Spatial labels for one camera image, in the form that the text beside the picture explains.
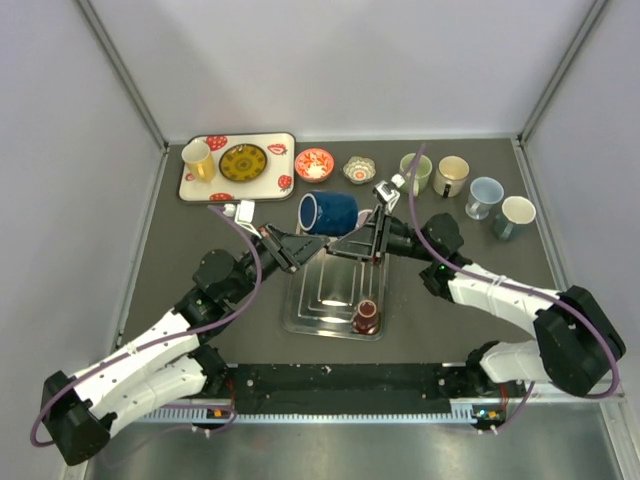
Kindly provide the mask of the lilac mug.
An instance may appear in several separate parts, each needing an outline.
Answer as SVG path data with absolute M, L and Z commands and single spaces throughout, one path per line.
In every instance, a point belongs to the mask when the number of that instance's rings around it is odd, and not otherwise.
M 371 214 L 373 213 L 373 211 L 371 209 L 363 209 L 360 210 L 358 213 L 358 217 L 357 217 L 357 222 L 356 222 L 356 227 L 360 228 L 362 227 L 367 219 L 371 216 Z

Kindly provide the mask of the pale blue footed mug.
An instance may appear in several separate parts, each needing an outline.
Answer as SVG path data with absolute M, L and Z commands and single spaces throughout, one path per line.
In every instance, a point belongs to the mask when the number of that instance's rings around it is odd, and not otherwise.
M 504 188 L 499 181 L 491 177 L 478 177 L 470 184 L 465 212 L 471 219 L 484 220 L 503 196 Z

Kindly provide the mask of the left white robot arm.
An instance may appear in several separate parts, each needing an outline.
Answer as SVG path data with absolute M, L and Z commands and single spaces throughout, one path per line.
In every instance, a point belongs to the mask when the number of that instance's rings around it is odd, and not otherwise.
M 108 357 L 43 384 L 37 425 L 69 466 L 96 456 L 126 426 L 183 397 L 216 396 L 226 364 L 209 341 L 222 333 L 275 271 L 294 273 L 324 250 L 324 235 L 292 234 L 265 224 L 242 231 L 247 252 L 207 252 L 193 287 L 160 320 Z

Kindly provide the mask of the dark blue mug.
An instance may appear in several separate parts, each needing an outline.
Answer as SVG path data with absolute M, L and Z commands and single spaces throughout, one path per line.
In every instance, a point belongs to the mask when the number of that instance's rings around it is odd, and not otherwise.
M 355 229 L 358 213 L 357 200 L 351 194 L 311 191 L 301 198 L 297 216 L 307 234 L 340 237 Z

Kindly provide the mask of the grey blue mug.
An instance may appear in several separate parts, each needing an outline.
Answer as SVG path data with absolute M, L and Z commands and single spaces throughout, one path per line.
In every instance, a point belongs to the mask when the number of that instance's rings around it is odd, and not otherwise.
M 508 241 L 518 236 L 536 219 L 535 205 L 526 197 L 507 197 L 494 218 L 492 233 L 499 241 Z

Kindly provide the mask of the dark red brown mug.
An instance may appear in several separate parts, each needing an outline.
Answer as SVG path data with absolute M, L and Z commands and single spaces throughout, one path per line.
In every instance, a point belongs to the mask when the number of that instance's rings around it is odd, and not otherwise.
M 380 327 L 379 312 L 376 303 L 365 299 L 358 303 L 351 321 L 355 333 L 373 335 Z

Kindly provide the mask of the cream speckled mug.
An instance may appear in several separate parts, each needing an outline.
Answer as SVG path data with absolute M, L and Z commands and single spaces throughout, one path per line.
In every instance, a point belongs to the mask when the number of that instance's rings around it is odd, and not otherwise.
M 470 166 L 459 156 L 446 156 L 437 165 L 433 180 L 434 191 L 443 198 L 457 196 L 469 177 Z

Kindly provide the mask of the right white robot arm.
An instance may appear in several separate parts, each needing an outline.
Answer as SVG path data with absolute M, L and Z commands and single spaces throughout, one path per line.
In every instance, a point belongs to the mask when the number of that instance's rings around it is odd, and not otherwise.
M 447 213 L 414 229 L 376 208 L 364 225 L 333 241 L 327 251 L 358 260 L 393 255 L 425 261 L 420 278 L 432 295 L 484 311 L 528 334 L 525 342 L 492 341 L 469 355 L 466 380 L 478 395 L 526 381 L 595 399 L 593 389 L 604 376 L 619 381 L 617 362 L 626 346 L 588 290 L 539 289 L 491 273 L 460 254 L 463 243 Z

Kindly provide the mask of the light green mug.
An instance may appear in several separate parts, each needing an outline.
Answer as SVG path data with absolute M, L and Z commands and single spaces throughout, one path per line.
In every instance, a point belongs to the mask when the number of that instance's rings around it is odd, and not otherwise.
M 432 162 L 426 155 L 421 155 L 416 166 L 412 165 L 415 153 L 406 154 L 400 161 L 399 174 L 404 178 L 405 183 L 400 187 L 404 194 L 413 192 L 419 196 L 426 188 L 432 172 Z

